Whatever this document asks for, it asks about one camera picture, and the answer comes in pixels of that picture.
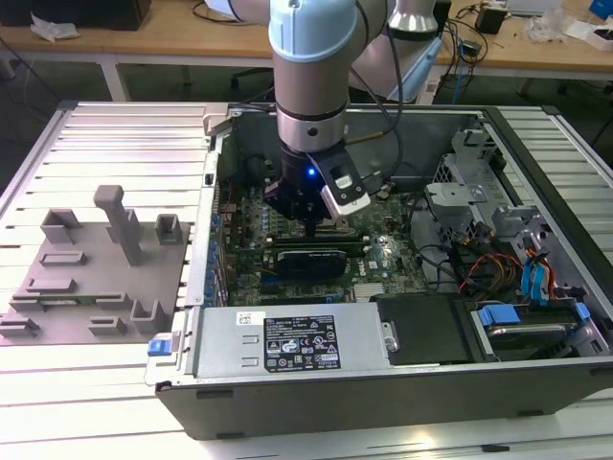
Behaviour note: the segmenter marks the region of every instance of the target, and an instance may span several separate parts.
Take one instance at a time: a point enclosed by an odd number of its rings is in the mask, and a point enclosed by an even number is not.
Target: wooden table
[[[474,0],[454,0],[451,16]],[[120,63],[219,65],[268,67],[272,51],[267,30],[261,26],[228,27],[207,23],[192,14],[190,0],[152,0],[151,10],[136,32],[79,28],[81,37],[48,42],[29,28],[0,28],[0,35],[25,59],[83,61],[98,63],[104,73],[113,101],[129,100],[124,81],[117,70]],[[566,0],[566,11],[583,19],[589,14],[590,0]],[[464,21],[474,24],[476,14]],[[498,35],[487,35],[488,56],[474,69],[475,75],[549,78],[566,80],[613,79],[613,54],[599,52],[587,43],[568,38],[564,43],[532,44],[524,35],[527,19],[512,17]],[[468,28],[460,36],[482,41]],[[445,43],[450,43],[445,34]],[[0,58],[12,58],[0,49]],[[440,76],[451,60],[443,49],[433,67],[421,103],[431,103]]]

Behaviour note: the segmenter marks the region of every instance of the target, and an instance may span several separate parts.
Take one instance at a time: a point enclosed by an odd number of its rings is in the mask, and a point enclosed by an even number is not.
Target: blue latch
[[[169,357],[172,355],[171,346],[171,339],[152,338],[149,341],[147,355],[150,357]]]
[[[515,307],[511,304],[485,305],[477,311],[481,324],[485,327],[495,324],[519,324],[521,320],[517,316]]]
[[[584,323],[590,319],[590,310],[587,309],[583,302],[577,302],[575,304],[575,310],[577,310],[581,323]]]

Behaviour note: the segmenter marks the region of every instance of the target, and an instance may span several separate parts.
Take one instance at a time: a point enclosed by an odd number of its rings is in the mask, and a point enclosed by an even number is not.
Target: aluminum extrusion table
[[[0,199],[0,314],[34,259],[47,210],[73,207],[81,220],[102,221],[91,202],[101,183],[122,185],[140,221],[172,212],[194,223],[207,161],[203,111],[198,103],[58,111]],[[503,114],[590,232],[602,236],[610,259],[613,208],[604,194],[611,182],[590,169],[598,156],[561,117],[525,107]],[[188,274],[186,264],[182,279]],[[180,287],[175,324],[183,321],[184,295]],[[545,417],[196,442],[143,383],[146,362],[146,344],[0,348],[0,458],[489,459],[500,454],[482,446],[500,445],[511,449],[508,459],[570,460],[613,451],[613,390]]]

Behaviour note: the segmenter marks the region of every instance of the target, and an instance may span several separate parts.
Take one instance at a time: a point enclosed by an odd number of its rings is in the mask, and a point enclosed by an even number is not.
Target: wire bundle
[[[516,282],[517,268],[523,269],[522,264],[513,256],[502,253],[488,253],[477,259],[468,271],[467,278],[470,279],[477,269],[487,262],[492,263],[496,269],[494,281],[488,287],[484,288],[481,284],[471,284],[469,281],[464,281],[460,284],[460,292],[470,286],[477,287],[479,292],[473,297],[473,300],[476,302],[488,300],[501,289],[511,287]]]
[[[528,249],[526,249],[526,254],[528,254],[528,257],[532,259],[536,256],[536,251],[532,249],[531,247],[529,247]],[[545,261],[544,259],[542,261],[539,261],[539,264],[543,265],[543,267],[545,268],[545,273],[547,276],[547,293],[549,294],[549,298],[557,299],[556,292],[555,292],[556,273],[554,272],[552,267],[548,264],[548,262]]]
[[[445,26],[444,26],[444,31],[449,33],[451,36],[452,55],[451,55],[451,61],[449,62],[449,65],[447,66],[445,73],[441,77],[441,84],[439,86],[439,90],[441,90],[441,88],[443,87],[449,88],[449,86],[446,86],[445,84],[450,80],[456,80],[456,84],[454,86],[451,86],[451,88],[455,89],[454,102],[453,102],[454,104],[464,94],[465,90],[468,88],[468,86],[472,82],[475,66],[479,62],[481,62],[483,59],[485,59],[489,52],[489,44],[488,44],[488,40],[486,39],[486,37],[479,31],[477,31],[473,26],[471,26],[470,24],[462,20],[462,18],[464,18],[469,12],[478,11],[477,9],[481,8],[481,5],[482,4],[474,4],[474,5],[470,5],[470,6],[460,9],[458,13],[456,14],[456,18],[447,19],[447,22],[445,23]],[[469,28],[471,31],[477,34],[483,41],[484,46],[481,49],[479,56],[469,57],[462,53],[461,50],[462,50],[463,40],[460,38],[459,27],[458,27],[459,25]],[[463,69],[464,69],[465,64],[468,65],[468,69],[464,75]],[[461,80],[464,78],[464,76],[468,76],[468,81],[464,84],[461,84]]]

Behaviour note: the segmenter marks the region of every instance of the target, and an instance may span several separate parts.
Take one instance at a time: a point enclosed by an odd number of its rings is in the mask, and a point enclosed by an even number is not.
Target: barcode label
[[[261,326],[264,324],[265,317],[265,311],[239,311],[237,326]]]

